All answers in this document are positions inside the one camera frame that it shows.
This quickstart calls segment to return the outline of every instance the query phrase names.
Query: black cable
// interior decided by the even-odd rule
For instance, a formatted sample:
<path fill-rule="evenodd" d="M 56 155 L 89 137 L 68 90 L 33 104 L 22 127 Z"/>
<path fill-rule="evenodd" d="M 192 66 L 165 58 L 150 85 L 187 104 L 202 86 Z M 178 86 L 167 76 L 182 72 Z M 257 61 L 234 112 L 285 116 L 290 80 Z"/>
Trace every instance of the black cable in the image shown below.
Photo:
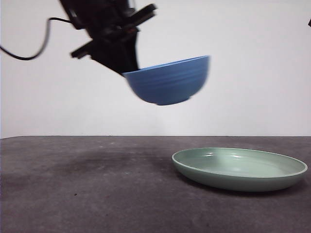
<path fill-rule="evenodd" d="M 23 61 L 29 61 L 29 60 L 32 60 L 32 59 L 38 57 L 44 51 L 44 49 L 47 46 L 47 43 L 48 43 L 48 40 L 49 40 L 49 36 L 50 36 L 51 20 L 58 20 L 58 21 L 66 22 L 66 23 L 71 23 L 70 20 L 66 20 L 66 19 L 62 19 L 62 18 L 56 18 L 56 17 L 48 18 L 47 19 L 47 26 L 46 26 L 46 30 L 45 30 L 45 37 L 44 37 L 43 44 L 42 44 L 40 50 L 35 55 L 33 55 L 31 57 L 20 57 L 20 56 L 17 56 L 17 55 L 14 55 L 14 54 L 10 53 L 8 50 L 6 50 L 1 45 L 0 45 L 0 49 L 3 52 L 5 52 L 6 54 L 8 54 L 8 55 L 10 55 L 10 56 L 12 56 L 12 57 L 14 57 L 16 59 L 23 60 Z"/>

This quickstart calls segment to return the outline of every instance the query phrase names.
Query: blue bowl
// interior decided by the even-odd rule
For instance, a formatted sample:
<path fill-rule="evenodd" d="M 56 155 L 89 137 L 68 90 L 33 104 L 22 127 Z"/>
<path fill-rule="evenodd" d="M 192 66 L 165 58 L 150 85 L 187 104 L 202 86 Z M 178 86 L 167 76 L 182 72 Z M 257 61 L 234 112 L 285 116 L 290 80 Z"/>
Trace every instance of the blue bowl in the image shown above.
<path fill-rule="evenodd" d="M 135 94 L 157 105 L 188 100 L 207 79 L 209 56 L 201 56 L 123 73 Z"/>

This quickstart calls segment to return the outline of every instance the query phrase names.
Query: bowl rim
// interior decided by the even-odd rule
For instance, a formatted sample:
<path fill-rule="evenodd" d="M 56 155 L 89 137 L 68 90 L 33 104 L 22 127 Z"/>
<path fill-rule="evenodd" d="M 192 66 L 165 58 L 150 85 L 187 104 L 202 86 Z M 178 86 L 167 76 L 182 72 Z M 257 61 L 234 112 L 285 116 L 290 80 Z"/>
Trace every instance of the bowl rim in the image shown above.
<path fill-rule="evenodd" d="M 197 149 L 230 149 L 230 150 L 248 150 L 248 151 L 256 151 L 256 152 L 260 152 L 260 153 L 269 153 L 269 154 L 273 154 L 273 155 L 278 155 L 278 156 L 281 156 L 281 157 L 287 157 L 287 158 L 290 158 L 294 161 L 297 161 L 299 162 L 300 164 L 302 164 L 304 166 L 304 169 L 302 171 L 299 171 L 299 172 L 294 172 L 294 173 L 289 173 L 287 175 L 281 175 L 281 176 L 271 176 L 271 177 L 261 177 L 261 176 L 241 176 L 241 175 L 229 175 L 229 174 L 223 174 L 223 173 L 220 173 L 220 172 L 209 172 L 209 171 L 206 171 L 206 170 L 203 170 L 203 169 L 199 169 L 199 168 L 196 168 L 196 167 L 193 167 L 193 166 L 189 166 L 189 165 L 186 165 L 186 164 L 183 164 L 179 161 L 177 161 L 175 159 L 175 155 L 177 155 L 178 153 L 180 152 L 183 152 L 183 151 L 188 151 L 188 150 L 197 150 Z M 308 170 L 308 166 L 307 164 L 305 164 L 304 162 L 302 162 L 301 160 L 299 159 L 295 159 L 295 158 L 292 158 L 290 156 L 287 156 L 287 155 L 283 155 L 283 154 L 278 154 L 278 153 L 273 153 L 273 152 L 268 152 L 268 151 L 262 151 L 262 150 L 252 150 L 252 149 L 242 149 L 242 148 L 226 148 L 226 147 L 206 147 L 206 148 L 191 148 L 191 149 L 186 149 L 186 150 L 181 150 L 181 151 L 178 151 L 176 153 L 174 153 L 172 155 L 172 160 L 174 163 L 176 164 L 179 164 L 185 168 L 189 168 L 189 169 L 192 169 L 192 170 L 197 170 L 197 171 L 200 171 L 200 172 L 203 172 L 203 173 L 207 173 L 207 174 L 215 174 L 215 175 L 221 175 L 221 176 L 229 176 L 229 177 L 241 177 L 241 178 L 256 178 L 256 179 L 271 179 L 271 178 L 282 178 L 282 177 L 290 177 L 290 176 L 296 176 L 296 175 L 300 175 L 302 173 L 305 173 L 307 170 Z"/>
<path fill-rule="evenodd" d="M 163 63 L 163 64 L 151 66 L 151 67 L 145 67 L 145 68 L 141 68 L 141 69 L 130 71 L 130 72 L 124 72 L 124 73 L 122 73 L 122 75 L 123 74 L 133 74 L 133 73 L 137 73 L 137 72 L 147 71 L 147 70 L 150 70 L 150 69 L 158 69 L 158 68 L 161 68 L 161 67 L 172 66 L 172 65 L 181 64 L 181 63 L 184 63 L 184 62 L 195 61 L 195 60 L 206 58 L 206 57 L 210 57 L 210 55 L 204 55 L 204 56 L 199 56 L 199 57 L 192 57 L 192 58 L 187 58 L 187 59 L 183 59 L 183 60 L 179 60 L 179 61 L 175 61 L 175 62 L 168 62 L 168 63 Z"/>

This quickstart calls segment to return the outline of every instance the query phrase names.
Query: bowl base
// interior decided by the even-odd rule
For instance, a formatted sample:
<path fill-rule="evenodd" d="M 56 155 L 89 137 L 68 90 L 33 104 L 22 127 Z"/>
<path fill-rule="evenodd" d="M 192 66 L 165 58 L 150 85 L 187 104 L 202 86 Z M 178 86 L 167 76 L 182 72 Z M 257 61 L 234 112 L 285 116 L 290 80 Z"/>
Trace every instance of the bowl base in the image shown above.
<path fill-rule="evenodd" d="M 183 100 L 173 101 L 173 102 L 157 103 L 157 105 L 164 106 L 164 105 L 176 104 L 176 103 L 181 103 L 181 102 L 187 101 L 189 99 L 190 99 L 190 97 L 183 99 Z"/>

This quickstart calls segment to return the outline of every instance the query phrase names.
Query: plate rim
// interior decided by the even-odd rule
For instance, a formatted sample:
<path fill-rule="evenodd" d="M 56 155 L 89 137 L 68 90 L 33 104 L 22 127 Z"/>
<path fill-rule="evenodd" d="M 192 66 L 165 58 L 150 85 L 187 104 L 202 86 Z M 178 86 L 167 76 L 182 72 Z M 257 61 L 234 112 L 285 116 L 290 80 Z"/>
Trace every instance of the plate rim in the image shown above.
<path fill-rule="evenodd" d="M 287 158 L 290 158 L 290 159 L 293 159 L 299 163 L 301 163 L 303 166 L 304 166 L 304 169 L 302 171 L 299 171 L 299 172 L 295 172 L 295 173 L 289 173 L 288 175 L 282 175 L 282 176 L 271 176 L 271 177 L 261 177 L 261 176 L 241 176 L 241 175 L 229 175 L 229 174 L 223 174 L 223 173 L 219 173 L 219 172 L 209 172 L 209 171 L 206 171 L 206 170 L 203 170 L 203 169 L 199 169 L 199 168 L 196 168 L 196 167 L 192 167 L 192 166 L 188 166 L 188 165 L 185 165 L 179 161 L 177 161 L 175 159 L 175 155 L 180 153 L 180 152 L 183 152 L 183 151 L 188 151 L 188 150 L 197 150 L 197 149 L 230 149 L 230 150 L 250 150 L 250 151 L 256 151 L 256 152 L 264 152 L 264 153 L 269 153 L 269 154 L 273 154 L 273 155 L 278 155 L 278 156 L 282 156 L 282 157 L 287 157 Z M 202 148 L 191 148 L 191 149 L 185 149 L 185 150 L 180 150 L 176 153 L 174 153 L 172 155 L 172 160 L 174 163 L 177 163 L 183 167 L 186 167 L 186 168 L 189 168 L 189 169 L 192 169 L 192 170 L 197 170 L 197 171 L 200 171 L 200 172 L 203 172 L 203 173 L 207 173 L 207 174 L 214 174 L 214 175 L 221 175 L 221 176 L 229 176 L 229 177 L 239 177 L 239 178 L 251 178 L 251 179 L 274 179 L 274 178 L 285 178 L 285 177 L 291 177 L 291 176 L 297 176 L 297 175 L 300 175 L 300 174 L 303 174 L 305 173 L 307 170 L 308 170 L 308 166 L 306 163 L 304 163 L 303 161 L 299 160 L 299 159 L 296 159 L 296 158 L 293 158 L 293 157 L 290 157 L 290 156 L 287 156 L 287 155 L 283 155 L 283 154 L 278 154 L 278 153 L 273 153 L 273 152 L 269 152 L 269 151 L 263 151 L 263 150 L 253 150 L 253 149 L 243 149 L 243 148 L 228 148 L 228 147 L 202 147 Z"/>

